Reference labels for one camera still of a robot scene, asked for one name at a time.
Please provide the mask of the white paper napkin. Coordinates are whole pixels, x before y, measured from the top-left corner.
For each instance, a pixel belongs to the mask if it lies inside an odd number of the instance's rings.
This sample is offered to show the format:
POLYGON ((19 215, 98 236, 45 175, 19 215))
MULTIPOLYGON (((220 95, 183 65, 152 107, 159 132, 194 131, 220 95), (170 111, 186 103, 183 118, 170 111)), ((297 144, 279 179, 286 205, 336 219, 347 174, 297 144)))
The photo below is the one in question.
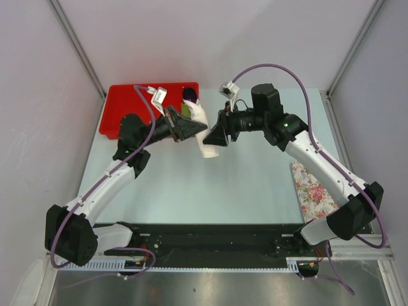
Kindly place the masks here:
POLYGON ((219 156, 219 150, 216 146, 214 145, 205 145, 203 143, 205 137, 209 134, 210 132, 210 124, 208 121, 208 117, 206 112, 204 111, 203 107, 201 106, 201 103, 199 100, 197 100, 195 103, 192 101, 188 101, 186 99, 183 100, 183 102, 187 105, 190 113, 191 113, 191 119, 193 121, 197 121, 202 124, 206 124, 207 128, 204 131, 199 132, 196 134, 196 139, 198 143, 198 147, 200 149, 201 155, 203 158, 214 158, 219 156))

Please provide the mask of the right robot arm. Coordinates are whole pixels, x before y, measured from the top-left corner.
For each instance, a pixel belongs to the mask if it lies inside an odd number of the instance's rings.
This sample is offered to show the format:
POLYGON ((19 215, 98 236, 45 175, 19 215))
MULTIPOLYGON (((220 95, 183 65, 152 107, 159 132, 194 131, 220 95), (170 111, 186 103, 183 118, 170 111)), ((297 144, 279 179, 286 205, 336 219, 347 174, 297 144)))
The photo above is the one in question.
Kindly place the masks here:
POLYGON ((304 165, 338 206, 326 217, 310 221, 295 232, 294 248, 298 254, 310 255, 325 240, 350 240, 375 219, 384 194, 377 182, 366 183, 314 141, 307 124, 284 111, 279 92, 272 84, 254 86, 252 107, 246 110, 239 110, 235 104, 238 91, 232 82, 221 86, 219 92, 228 101, 219 110, 217 123, 203 143, 226 147, 241 132, 262 131, 270 145, 304 165))

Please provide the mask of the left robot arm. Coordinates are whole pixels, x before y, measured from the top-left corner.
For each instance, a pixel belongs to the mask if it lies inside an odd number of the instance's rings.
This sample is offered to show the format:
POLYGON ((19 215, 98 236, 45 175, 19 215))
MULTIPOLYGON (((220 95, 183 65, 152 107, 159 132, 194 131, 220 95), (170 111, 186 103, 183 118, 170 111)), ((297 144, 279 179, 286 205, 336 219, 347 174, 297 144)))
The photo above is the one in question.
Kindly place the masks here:
POLYGON ((182 142, 208 129, 208 119, 201 105, 186 101, 189 117, 173 106, 164 109, 158 119, 144 124, 137 114, 120 120, 117 151, 104 174, 84 193, 65 206, 53 205, 47 212, 45 247, 50 251, 52 266, 70 263, 84 266, 99 252, 121 249, 128 255, 137 253, 141 240, 135 228, 126 222, 95 228, 96 219, 106 206, 145 169, 150 153, 145 147, 166 138, 182 142))

